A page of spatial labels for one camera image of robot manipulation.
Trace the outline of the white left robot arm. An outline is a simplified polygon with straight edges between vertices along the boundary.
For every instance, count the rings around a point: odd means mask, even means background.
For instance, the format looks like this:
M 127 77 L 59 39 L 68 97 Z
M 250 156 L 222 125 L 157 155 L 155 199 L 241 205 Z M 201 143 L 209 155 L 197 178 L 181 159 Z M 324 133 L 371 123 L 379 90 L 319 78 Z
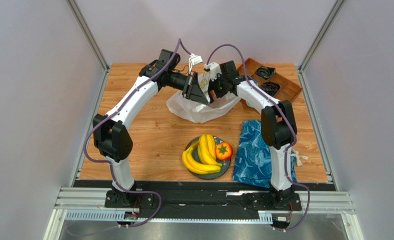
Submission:
M 205 105 L 210 103 L 208 94 L 199 86 L 196 72 L 175 72 L 179 58 L 179 54 L 173 51 L 162 50 L 158 59 L 140 71 L 133 88 L 115 107 L 105 115 L 97 114 L 93 118 L 93 142 L 109 164 L 114 192 L 136 193 L 128 160 L 133 148 L 128 130 L 153 96 L 163 87 L 171 87 L 181 90 L 185 99 Z

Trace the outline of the white plastic bag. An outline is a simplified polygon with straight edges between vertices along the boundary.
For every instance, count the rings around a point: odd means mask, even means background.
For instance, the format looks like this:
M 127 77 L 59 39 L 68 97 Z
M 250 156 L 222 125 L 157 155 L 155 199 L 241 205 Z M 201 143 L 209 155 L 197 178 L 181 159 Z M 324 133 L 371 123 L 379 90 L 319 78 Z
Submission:
M 182 119 L 193 123 L 205 123 L 224 116 L 240 100 L 232 93 L 213 99 L 213 103 L 205 105 L 184 98 L 182 91 L 178 91 L 167 100 L 166 105 L 171 113 Z

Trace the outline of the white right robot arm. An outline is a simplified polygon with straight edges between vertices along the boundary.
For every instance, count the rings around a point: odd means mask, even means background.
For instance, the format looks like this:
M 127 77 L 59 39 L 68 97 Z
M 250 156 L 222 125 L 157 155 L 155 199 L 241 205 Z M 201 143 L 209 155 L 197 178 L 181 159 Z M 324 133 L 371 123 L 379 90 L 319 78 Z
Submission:
M 204 71 L 209 75 L 208 90 L 214 92 L 216 97 L 233 93 L 261 115 L 261 136 L 271 153 L 271 198 L 277 203 L 291 199 L 294 195 L 290 177 L 291 148 L 297 139 L 291 103 L 279 101 L 263 92 L 246 74 L 239 74 L 233 61 L 207 63 Z

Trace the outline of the yellow fake banana bunch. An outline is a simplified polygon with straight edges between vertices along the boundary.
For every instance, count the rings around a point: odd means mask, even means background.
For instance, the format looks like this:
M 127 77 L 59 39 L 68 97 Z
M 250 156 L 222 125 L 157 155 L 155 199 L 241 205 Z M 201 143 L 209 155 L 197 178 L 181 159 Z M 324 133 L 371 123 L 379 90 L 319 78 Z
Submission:
M 198 145 L 198 142 L 194 142 L 182 153 L 182 163 L 184 166 L 192 173 L 200 175 L 208 175 L 220 172 L 221 167 L 197 162 L 192 157 L 192 152 L 197 148 Z

